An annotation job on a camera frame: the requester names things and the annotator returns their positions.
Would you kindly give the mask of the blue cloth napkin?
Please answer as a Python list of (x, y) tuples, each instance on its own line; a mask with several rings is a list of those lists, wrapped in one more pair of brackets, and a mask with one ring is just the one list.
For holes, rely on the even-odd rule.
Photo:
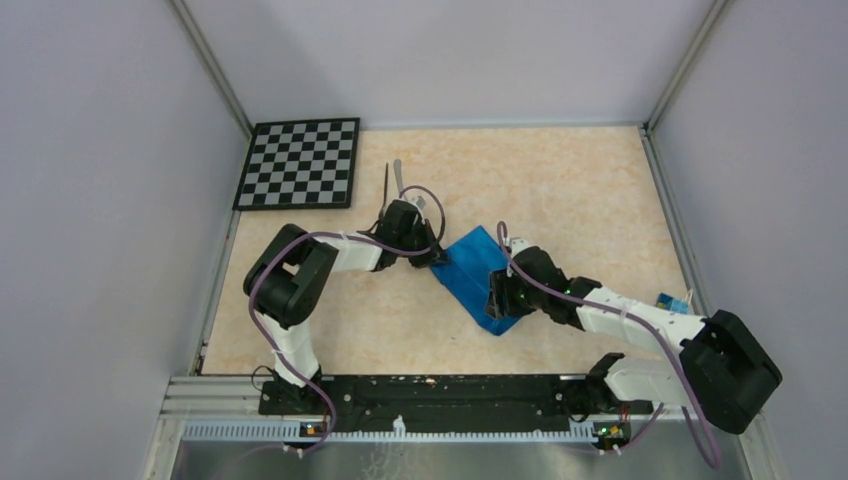
[(496, 319), (486, 313), (489, 276), (505, 269), (507, 261), (496, 240), (482, 225), (451, 244), (446, 254), (448, 262), (432, 265), (430, 270), (481, 329), (500, 336), (522, 318), (519, 315)]

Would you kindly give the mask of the dark metal fork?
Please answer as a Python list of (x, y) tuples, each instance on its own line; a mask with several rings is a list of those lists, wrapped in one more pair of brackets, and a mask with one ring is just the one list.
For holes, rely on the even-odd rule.
[(384, 175), (383, 175), (383, 186), (382, 186), (382, 202), (378, 212), (378, 220), (382, 220), (385, 216), (386, 208), (388, 206), (389, 200), (389, 165), (388, 163), (384, 166)]

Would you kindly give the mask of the silver table knife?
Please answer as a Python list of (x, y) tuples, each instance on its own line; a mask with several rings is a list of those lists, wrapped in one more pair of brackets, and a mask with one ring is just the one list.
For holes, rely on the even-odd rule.
[(398, 197), (406, 199), (405, 184), (403, 180), (403, 163), (401, 159), (395, 159), (392, 163), (395, 183), (398, 190)]

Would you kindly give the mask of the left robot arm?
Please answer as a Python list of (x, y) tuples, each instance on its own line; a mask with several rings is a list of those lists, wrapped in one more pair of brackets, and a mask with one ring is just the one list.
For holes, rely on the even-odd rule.
[(443, 224), (432, 225), (418, 204), (403, 199), (384, 206), (370, 228), (353, 233), (284, 225), (243, 282), (249, 315), (275, 358), (270, 396), (281, 396), (302, 414), (319, 404), (321, 366), (309, 319), (332, 274), (376, 273), (400, 258), (414, 268), (446, 264), (444, 234)]

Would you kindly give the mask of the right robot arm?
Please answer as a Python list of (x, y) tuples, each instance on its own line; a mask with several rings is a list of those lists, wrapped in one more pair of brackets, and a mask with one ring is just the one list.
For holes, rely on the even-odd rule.
[(720, 430), (743, 433), (783, 375), (741, 318), (705, 317), (652, 306), (586, 277), (567, 277), (537, 246), (512, 250), (489, 275), (486, 312), (495, 319), (541, 311), (585, 332), (616, 337), (661, 355), (659, 361), (606, 354), (588, 375), (586, 397), (600, 412), (651, 401), (693, 411)]

